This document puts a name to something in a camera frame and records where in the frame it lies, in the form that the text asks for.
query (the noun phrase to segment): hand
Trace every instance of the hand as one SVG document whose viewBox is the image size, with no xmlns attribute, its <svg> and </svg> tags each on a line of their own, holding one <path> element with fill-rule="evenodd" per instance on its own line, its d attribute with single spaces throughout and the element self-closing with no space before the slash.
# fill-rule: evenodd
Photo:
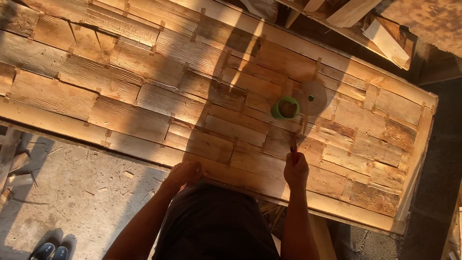
<svg viewBox="0 0 462 260">
<path fill-rule="evenodd" d="M 200 162 L 180 162 L 172 168 L 163 184 L 171 189 L 180 191 L 186 184 L 197 182 L 203 175 Z"/>
<path fill-rule="evenodd" d="M 292 156 L 298 158 L 297 163 L 293 164 Z M 284 168 L 284 179 L 289 185 L 291 192 L 293 191 L 305 191 L 306 190 L 306 181 L 308 179 L 308 163 L 306 162 L 305 155 L 296 152 L 288 153 L 286 158 L 286 167 Z"/>
</svg>

